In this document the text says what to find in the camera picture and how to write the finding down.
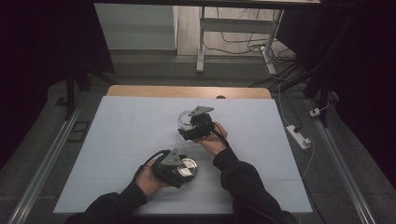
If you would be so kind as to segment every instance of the gray carpet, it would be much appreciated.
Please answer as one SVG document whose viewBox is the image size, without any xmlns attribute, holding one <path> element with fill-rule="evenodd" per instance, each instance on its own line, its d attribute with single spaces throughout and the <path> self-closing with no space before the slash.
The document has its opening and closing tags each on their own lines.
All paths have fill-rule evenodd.
<svg viewBox="0 0 396 224">
<path fill-rule="evenodd" d="M 120 84 L 247 87 L 254 82 L 268 78 L 260 58 L 207 59 L 205 72 L 201 75 L 195 73 L 196 64 L 193 58 L 148 55 L 139 58 L 127 55 L 117 60 L 114 60 L 117 74 L 111 78 Z M 286 66 L 286 64 L 279 64 L 276 68 L 282 70 Z M 95 76 L 90 76 L 90 80 L 93 86 L 77 121 L 92 122 L 101 98 L 106 95 L 108 89 L 108 84 L 103 80 Z M 257 87 L 268 87 L 268 84 L 260 84 Z M 304 177 L 304 184 L 314 213 L 296 215 L 296 218 L 301 219 L 301 223 L 361 223 L 315 122 L 308 115 L 310 108 L 301 94 L 302 89 L 303 86 L 297 86 L 281 94 L 286 121 L 295 126 L 300 125 L 297 114 L 303 124 L 302 135 L 312 138 L 315 142 L 315 154 Z M 36 168 L 59 132 L 64 122 L 65 107 L 55 106 L 55 103 L 59 97 L 64 96 L 64 82 L 50 88 L 48 102 L 40 117 L 7 166 L 1 170 L 0 223 L 6 223 L 11 216 Z M 279 105 L 276 93 L 273 93 L 273 98 Z M 316 104 L 314 99 L 310 102 L 312 105 Z M 328 108 L 328 121 L 337 146 L 342 151 L 377 222 L 395 223 L 396 211 L 393 206 L 396 204 L 395 189 L 383 176 L 366 149 L 338 118 L 334 111 L 334 104 Z M 64 222 L 66 216 L 54 215 L 52 210 L 82 147 L 82 143 L 76 142 L 83 137 L 79 134 L 81 133 L 69 134 L 68 139 L 72 141 L 64 144 L 26 223 Z M 289 140 L 292 153 L 302 174 L 310 161 L 312 148 L 300 150 L 291 138 Z"/>
</svg>

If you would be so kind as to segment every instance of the white board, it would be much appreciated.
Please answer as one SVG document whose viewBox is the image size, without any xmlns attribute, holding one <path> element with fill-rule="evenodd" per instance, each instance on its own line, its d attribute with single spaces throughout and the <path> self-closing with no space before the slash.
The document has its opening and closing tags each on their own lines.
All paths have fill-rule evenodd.
<svg viewBox="0 0 396 224">
<path fill-rule="evenodd" d="M 210 116 L 229 133 L 241 161 L 253 164 L 283 210 L 312 212 L 274 100 L 104 97 L 56 204 L 55 213 L 77 213 L 99 196 L 122 192 L 154 153 L 178 149 L 198 164 L 181 189 L 161 189 L 137 214 L 231 214 L 232 198 L 219 182 L 213 157 L 184 141 L 177 118 L 184 110 L 212 106 Z"/>
</svg>

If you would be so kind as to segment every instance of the person's right hand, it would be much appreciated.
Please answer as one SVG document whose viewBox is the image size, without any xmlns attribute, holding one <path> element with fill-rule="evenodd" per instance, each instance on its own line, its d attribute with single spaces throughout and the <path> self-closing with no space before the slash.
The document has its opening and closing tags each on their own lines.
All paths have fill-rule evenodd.
<svg viewBox="0 0 396 224">
<path fill-rule="evenodd" d="M 215 122 L 215 131 L 219 134 L 222 134 L 224 138 L 227 139 L 228 133 L 224 130 L 220 123 Z M 192 141 L 194 143 L 201 144 L 212 156 L 218 155 L 222 150 L 227 148 L 221 139 L 213 133 L 207 137 L 197 138 Z"/>
</svg>

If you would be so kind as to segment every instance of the wooden floor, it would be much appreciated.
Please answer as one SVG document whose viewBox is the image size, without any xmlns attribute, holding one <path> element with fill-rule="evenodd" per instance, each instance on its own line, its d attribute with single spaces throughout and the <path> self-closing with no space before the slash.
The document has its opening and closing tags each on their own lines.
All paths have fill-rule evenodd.
<svg viewBox="0 0 396 224">
<path fill-rule="evenodd" d="M 238 20 L 266 20 L 273 18 L 272 9 L 255 9 L 255 8 L 219 8 L 219 18 L 238 19 Z M 215 7 L 205 8 L 206 18 L 217 18 L 218 12 Z M 199 44 L 199 8 L 198 7 L 178 7 L 178 32 L 177 32 L 177 55 L 179 56 L 196 56 Z M 244 54 L 231 54 L 213 49 L 223 49 L 230 52 L 240 53 L 249 51 L 249 46 L 264 44 L 268 35 L 254 34 L 235 34 L 223 33 L 227 41 L 246 41 L 242 43 L 226 42 L 219 32 L 205 32 L 204 42 L 207 47 L 205 55 L 211 56 L 261 56 L 259 52 L 248 52 Z M 286 49 L 284 45 L 276 41 L 272 49 L 276 52 Z"/>
</svg>

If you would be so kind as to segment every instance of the person's left hand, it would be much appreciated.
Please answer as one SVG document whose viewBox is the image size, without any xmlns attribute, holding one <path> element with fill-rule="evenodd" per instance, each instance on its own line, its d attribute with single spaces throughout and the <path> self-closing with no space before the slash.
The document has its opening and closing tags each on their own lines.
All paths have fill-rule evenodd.
<svg viewBox="0 0 396 224">
<path fill-rule="evenodd" d="M 160 188 L 169 187 L 169 185 L 155 178 L 154 174 L 151 172 L 151 165 L 153 163 L 154 161 L 149 161 L 136 179 L 137 186 L 142 189 L 146 198 L 153 196 Z"/>
</svg>

